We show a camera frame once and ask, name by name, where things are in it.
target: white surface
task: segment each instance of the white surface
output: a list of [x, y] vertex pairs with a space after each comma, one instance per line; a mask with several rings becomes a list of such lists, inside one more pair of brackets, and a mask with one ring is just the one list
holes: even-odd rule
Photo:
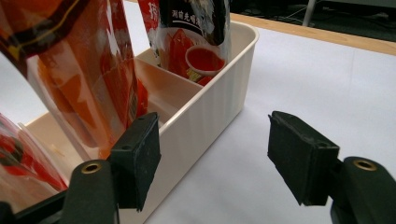
[[[125, 5], [137, 54], [147, 37], [137, 4]], [[331, 223], [331, 201], [300, 207], [267, 158], [273, 110], [329, 137], [341, 160], [366, 157], [396, 176], [396, 57], [259, 32], [244, 109], [147, 223]], [[3, 58], [0, 70], [1, 113], [27, 122], [45, 112]]]

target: white table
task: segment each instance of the white table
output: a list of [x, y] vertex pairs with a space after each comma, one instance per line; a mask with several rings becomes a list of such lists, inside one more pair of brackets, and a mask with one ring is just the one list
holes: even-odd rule
[[[125, 3], [136, 54], [148, 47], [136, 3]], [[245, 107], [147, 223], [331, 223], [330, 205], [300, 207], [267, 158], [273, 110], [303, 119], [396, 176], [396, 57], [259, 29]], [[46, 112], [0, 60], [0, 112], [26, 123]], [[133, 223], [127, 216], [122, 223]]]

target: plastic packaging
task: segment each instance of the plastic packaging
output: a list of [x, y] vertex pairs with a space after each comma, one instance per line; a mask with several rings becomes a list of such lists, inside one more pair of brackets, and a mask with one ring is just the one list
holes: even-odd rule
[[139, 0], [162, 68], [205, 85], [230, 60], [228, 0]]
[[0, 201], [18, 212], [66, 188], [40, 145], [0, 114]]
[[0, 25], [0, 50], [83, 160], [105, 159], [146, 113], [121, 0], [0, 0]]

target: red food package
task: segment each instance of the red food package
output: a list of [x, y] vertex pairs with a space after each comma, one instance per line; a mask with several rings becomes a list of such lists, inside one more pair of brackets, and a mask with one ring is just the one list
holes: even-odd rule
[[231, 54], [228, 0], [138, 0], [158, 65], [205, 85]]
[[0, 18], [0, 50], [83, 160], [107, 158], [147, 110], [122, 1], [0, 0]]
[[0, 201], [19, 211], [67, 188], [44, 149], [0, 114]]

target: red sauce cup image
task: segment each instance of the red sauce cup image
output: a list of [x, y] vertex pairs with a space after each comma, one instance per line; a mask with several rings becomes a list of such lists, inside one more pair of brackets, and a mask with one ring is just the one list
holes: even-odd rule
[[213, 77], [224, 66], [225, 61], [219, 56], [219, 48], [210, 45], [195, 45], [186, 51], [187, 65], [201, 76]]

